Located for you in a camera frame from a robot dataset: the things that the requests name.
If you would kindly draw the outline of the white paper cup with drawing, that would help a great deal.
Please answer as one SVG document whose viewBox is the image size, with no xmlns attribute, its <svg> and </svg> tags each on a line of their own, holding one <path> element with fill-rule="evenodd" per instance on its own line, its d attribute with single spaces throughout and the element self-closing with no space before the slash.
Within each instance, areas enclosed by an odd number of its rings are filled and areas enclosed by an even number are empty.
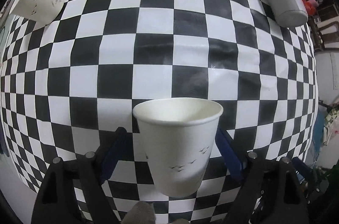
<svg viewBox="0 0 339 224">
<path fill-rule="evenodd" d="M 63 5 L 64 0 L 15 0 L 10 14 L 47 25 L 58 16 Z"/>
</svg>

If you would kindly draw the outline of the black white checkered tablecloth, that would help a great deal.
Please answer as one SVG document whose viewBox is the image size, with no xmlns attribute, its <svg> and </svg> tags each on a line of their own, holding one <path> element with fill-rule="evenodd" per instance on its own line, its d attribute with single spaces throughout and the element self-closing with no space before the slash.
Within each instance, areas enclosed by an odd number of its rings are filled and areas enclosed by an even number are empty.
<svg viewBox="0 0 339 224">
<path fill-rule="evenodd" d="M 16 211 L 33 206 L 56 156 L 73 160 L 124 127 L 126 150 L 103 190 L 117 217 L 140 200 L 158 223 L 223 218 L 238 191 L 216 147 L 199 190 L 155 188 L 133 108 L 171 97 L 214 100 L 236 146 L 267 159 L 304 159 L 317 110 L 308 26 L 282 28 L 266 0 L 64 0 L 43 26 L 9 16 L 1 56 L 3 178 Z"/>
</svg>

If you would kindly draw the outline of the red plastic bag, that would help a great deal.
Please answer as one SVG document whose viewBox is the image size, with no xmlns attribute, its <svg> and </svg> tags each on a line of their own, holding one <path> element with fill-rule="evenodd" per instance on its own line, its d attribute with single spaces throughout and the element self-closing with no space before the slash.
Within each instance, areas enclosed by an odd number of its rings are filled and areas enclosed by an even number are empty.
<svg viewBox="0 0 339 224">
<path fill-rule="evenodd" d="M 302 2 L 309 16 L 312 17 L 317 13 L 316 8 L 310 2 L 308 2 L 307 0 L 302 0 Z"/>
</svg>

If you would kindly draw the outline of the dark wooden chair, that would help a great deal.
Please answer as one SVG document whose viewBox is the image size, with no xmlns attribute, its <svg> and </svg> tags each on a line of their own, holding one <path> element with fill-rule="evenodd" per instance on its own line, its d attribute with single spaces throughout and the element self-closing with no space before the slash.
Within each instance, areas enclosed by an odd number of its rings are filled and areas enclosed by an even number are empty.
<svg viewBox="0 0 339 224">
<path fill-rule="evenodd" d="M 310 27 L 311 40 L 315 52 L 338 51 L 338 9 L 336 6 L 327 6 L 317 10 L 310 6 L 308 11 L 308 26 Z"/>
</svg>

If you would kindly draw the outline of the small white paper cup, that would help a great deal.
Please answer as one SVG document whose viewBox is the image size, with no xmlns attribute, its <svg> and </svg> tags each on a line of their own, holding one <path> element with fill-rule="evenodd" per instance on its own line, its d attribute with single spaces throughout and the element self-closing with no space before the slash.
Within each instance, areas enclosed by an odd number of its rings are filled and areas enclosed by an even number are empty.
<svg viewBox="0 0 339 224">
<path fill-rule="evenodd" d="M 201 98 L 150 100 L 133 108 L 158 191 L 187 197 L 203 180 L 223 106 Z"/>
</svg>

